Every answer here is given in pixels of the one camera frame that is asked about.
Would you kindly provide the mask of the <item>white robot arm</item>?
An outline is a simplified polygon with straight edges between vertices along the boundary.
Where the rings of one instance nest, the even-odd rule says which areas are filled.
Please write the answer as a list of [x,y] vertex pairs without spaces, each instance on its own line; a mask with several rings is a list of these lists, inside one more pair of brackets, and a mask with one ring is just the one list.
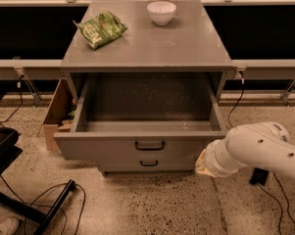
[[231,128],[223,139],[211,142],[195,163],[195,171],[228,177],[252,166],[295,180],[295,145],[277,122],[243,124]]

